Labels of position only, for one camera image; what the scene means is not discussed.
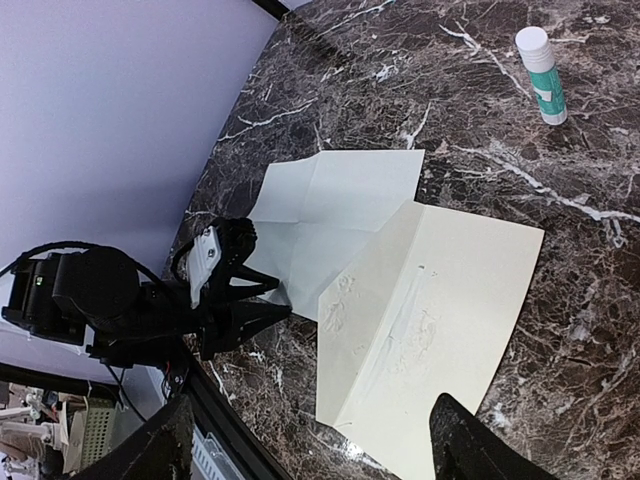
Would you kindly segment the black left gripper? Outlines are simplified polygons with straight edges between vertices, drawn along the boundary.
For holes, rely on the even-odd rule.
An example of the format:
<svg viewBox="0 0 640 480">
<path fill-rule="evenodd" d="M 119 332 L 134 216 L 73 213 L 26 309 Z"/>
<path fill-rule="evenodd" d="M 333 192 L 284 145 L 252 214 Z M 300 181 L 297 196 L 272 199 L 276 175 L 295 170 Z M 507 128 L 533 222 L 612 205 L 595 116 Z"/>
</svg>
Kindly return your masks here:
<svg viewBox="0 0 640 480">
<path fill-rule="evenodd" d="M 233 279 L 247 285 L 232 285 Z M 202 360 L 212 360 L 218 353 L 231 352 L 263 330 L 288 318 L 291 307 L 259 302 L 236 302 L 278 288 L 278 278 L 245 265 L 234 268 L 229 280 L 210 280 L 198 291 L 198 304 L 192 298 L 192 310 L 200 317 L 197 334 Z"/>
</svg>

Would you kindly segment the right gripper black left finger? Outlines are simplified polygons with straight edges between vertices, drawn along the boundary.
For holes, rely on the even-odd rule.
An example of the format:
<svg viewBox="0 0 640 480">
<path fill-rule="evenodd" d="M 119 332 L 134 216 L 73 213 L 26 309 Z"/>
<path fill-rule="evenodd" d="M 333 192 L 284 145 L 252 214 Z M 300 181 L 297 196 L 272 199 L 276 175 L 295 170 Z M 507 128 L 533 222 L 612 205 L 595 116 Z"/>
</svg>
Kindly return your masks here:
<svg viewBox="0 0 640 480">
<path fill-rule="evenodd" d="M 82 470 L 75 479 L 190 479 L 194 414 L 191 400 L 170 400 L 117 448 Z"/>
</svg>

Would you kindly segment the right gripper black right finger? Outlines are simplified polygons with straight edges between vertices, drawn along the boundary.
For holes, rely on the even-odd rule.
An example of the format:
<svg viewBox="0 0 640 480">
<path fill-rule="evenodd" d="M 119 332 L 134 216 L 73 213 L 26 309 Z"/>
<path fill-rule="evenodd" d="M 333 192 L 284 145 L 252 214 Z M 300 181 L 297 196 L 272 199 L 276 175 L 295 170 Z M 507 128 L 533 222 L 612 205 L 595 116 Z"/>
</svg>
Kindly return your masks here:
<svg viewBox="0 0 640 480">
<path fill-rule="evenodd" d="M 511 449 L 448 393 L 436 399 L 429 427 L 437 479 L 555 478 Z"/>
</svg>

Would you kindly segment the spare white paper sheet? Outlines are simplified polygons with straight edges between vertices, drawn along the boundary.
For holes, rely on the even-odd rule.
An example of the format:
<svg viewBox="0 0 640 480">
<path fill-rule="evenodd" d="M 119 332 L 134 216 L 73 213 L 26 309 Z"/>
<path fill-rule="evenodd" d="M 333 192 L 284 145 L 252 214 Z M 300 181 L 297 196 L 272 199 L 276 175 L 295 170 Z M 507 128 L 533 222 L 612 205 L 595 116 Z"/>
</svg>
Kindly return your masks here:
<svg viewBox="0 0 640 480">
<path fill-rule="evenodd" d="M 258 241 L 248 266 L 280 280 L 267 295 L 318 318 L 327 286 L 407 201 L 421 150 L 333 150 L 272 163 L 249 217 Z"/>
</svg>

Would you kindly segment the cream paper envelope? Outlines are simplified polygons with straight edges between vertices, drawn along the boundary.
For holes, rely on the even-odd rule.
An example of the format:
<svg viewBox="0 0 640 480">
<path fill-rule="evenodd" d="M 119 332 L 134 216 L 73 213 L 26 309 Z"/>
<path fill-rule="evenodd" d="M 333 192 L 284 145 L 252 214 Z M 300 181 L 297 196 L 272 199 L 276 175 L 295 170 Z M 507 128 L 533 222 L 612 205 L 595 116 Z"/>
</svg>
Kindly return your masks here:
<svg viewBox="0 0 640 480">
<path fill-rule="evenodd" d="M 538 261 L 541 229 L 404 203 L 319 299 L 316 418 L 402 479 L 431 479 L 443 393 L 476 411 Z"/>
</svg>

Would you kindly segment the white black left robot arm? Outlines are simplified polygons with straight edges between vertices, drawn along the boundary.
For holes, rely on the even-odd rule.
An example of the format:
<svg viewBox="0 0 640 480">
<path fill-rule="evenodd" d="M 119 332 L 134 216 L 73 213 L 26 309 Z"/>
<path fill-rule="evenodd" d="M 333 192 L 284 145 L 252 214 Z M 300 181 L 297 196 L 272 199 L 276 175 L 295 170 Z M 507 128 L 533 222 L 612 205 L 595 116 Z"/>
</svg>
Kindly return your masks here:
<svg viewBox="0 0 640 480">
<path fill-rule="evenodd" d="M 202 359 L 229 352 L 286 319 L 288 305 L 255 301 L 278 286 L 244 266 L 250 243 L 182 251 L 193 267 L 185 283 L 164 282 L 123 251 L 54 242 L 23 253 L 5 272 L 13 286 L 1 316 L 44 340 L 80 346 L 107 366 L 177 370 L 188 364 L 186 335 Z"/>
</svg>

